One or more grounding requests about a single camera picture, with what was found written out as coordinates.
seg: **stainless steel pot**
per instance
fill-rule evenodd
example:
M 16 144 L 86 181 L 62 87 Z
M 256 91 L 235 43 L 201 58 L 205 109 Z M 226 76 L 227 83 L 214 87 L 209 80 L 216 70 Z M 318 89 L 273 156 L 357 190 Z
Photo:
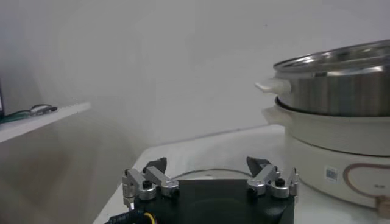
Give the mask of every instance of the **stainless steel pot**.
M 327 116 L 390 116 L 390 40 L 319 52 L 274 65 L 256 85 L 283 107 Z

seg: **white shelf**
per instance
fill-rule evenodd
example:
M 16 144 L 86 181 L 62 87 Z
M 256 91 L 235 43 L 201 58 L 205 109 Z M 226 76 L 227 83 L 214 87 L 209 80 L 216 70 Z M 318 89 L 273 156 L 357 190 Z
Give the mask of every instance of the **white shelf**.
M 76 104 L 59 108 L 57 111 L 50 114 L 0 124 L 0 142 L 23 135 L 70 115 L 83 112 L 90 107 L 90 103 Z

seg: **pot rim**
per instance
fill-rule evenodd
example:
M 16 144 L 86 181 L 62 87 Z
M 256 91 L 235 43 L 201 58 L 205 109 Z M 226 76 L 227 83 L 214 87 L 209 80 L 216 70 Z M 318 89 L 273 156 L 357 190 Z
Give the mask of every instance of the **pot rim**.
M 277 72 L 329 72 L 390 65 L 390 39 L 308 54 L 274 64 Z

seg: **label sticker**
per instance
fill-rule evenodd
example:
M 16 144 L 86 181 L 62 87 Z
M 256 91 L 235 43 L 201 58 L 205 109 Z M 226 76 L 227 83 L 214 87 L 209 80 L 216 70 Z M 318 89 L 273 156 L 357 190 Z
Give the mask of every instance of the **label sticker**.
M 336 168 L 325 166 L 325 179 L 337 183 L 338 180 L 338 172 Z

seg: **metal bracket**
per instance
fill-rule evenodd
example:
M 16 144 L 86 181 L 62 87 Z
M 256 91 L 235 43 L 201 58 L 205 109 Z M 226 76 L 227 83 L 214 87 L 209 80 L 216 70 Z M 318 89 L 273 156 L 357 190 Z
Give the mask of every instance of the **metal bracket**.
M 137 196 L 141 200 L 151 200 L 156 196 L 156 185 L 145 179 L 136 169 L 125 170 L 122 183 L 124 204 L 128 207 L 130 207 L 128 205 L 129 199 L 133 196 Z
M 159 185 L 161 187 L 161 194 L 165 197 L 177 198 L 179 196 L 179 182 L 177 180 L 170 179 L 156 167 L 147 167 L 145 177 L 146 179 Z
M 279 175 L 277 168 L 268 164 L 257 176 L 247 180 L 248 191 L 256 196 L 265 194 L 268 182 L 276 180 Z
M 264 167 L 271 163 L 266 159 L 256 159 L 248 156 L 246 158 L 246 164 L 248 165 L 252 177 L 255 177 L 261 170 L 264 169 Z
M 299 176 L 294 168 L 290 172 L 283 172 L 281 177 L 271 183 L 271 194 L 276 198 L 288 198 L 298 195 Z

